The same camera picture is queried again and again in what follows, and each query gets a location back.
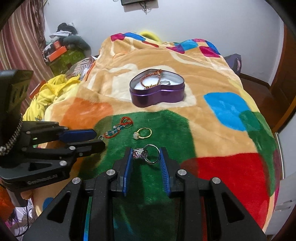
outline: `white cabinet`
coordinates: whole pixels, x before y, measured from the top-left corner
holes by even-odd
[[[265,234],[277,234],[296,204],[296,172],[281,180],[279,197]]]
[[[277,234],[296,204],[296,114],[278,134],[284,166],[279,196],[265,234]]]

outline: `fleece blanket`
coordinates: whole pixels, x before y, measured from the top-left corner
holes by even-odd
[[[129,82],[147,69],[162,69],[185,79],[185,98],[138,108]],[[106,150],[79,158],[71,178],[33,191],[38,214],[74,177],[94,178],[123,157],[126,147],[166,147],[170,158],[197,177],[219,177],[266,230],[279,188],[276,143],[254,100],[217,48],[203,39],[157,43],[135,33],[107,38],[84,82],[59,97],[45,121],[70,129],[94,128],[99,135],[123,116],[134,125],[111,139]],[[148,127],[150,138],[133,133]],[[49,143],[47,147],[58,144]],[[159,165],[135,161],[126,198],[114,201],[115,240],[175,240],[176,208],[163,191]]]

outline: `green box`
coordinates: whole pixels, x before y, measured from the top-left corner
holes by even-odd
[[[70,49],[49,64],[54,76],[65,74],[72,65],[85,58],[83,52]]]

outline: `red beaded bracelet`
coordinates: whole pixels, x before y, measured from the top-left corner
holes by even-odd
[[[124,128],[129,128],[133,124],[133,120],[128,116],[124,116],[121,118],[119,124],[113,126],[113,130],[107,131],[104,133],[104,138],[110,139],[119,134],[120,130]]]

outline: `blue patch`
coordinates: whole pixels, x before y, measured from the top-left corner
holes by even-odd
[[[209,41],[206,41],[206,43],[207,43],[207,45],[216,53],[216,54],[219,54],[220,55],[220,53],[219,53],[219,51],[218,51],[218,49],[215,47],[215,45],[214,44],[212,44],[211,42],[209,42]]]
[[[189,50],[189,49],[196,48],[198,46],[198,44],[196,42],[194,42],[192,39],[186,40],[180,44],[185,51]]]
[[[52,202],[54,198],[53,197],[48,197],[44,200],[43,205],[42,205],[42,210],[46,209],[46,207]]]
[[[221,124],[238,131],[246,130],[239,116],[250,109],[243,98],[231,92],[209,93],[204,98]]]
[[[130,37],[130,38],[133,38],[133,39],[136,39],[136,40],[140,40],[140,41],[145,41],[146,40],[143,36],[138,35],[138,34],[134,34],[134,33],[125,33],[123,35],[125,37]]]

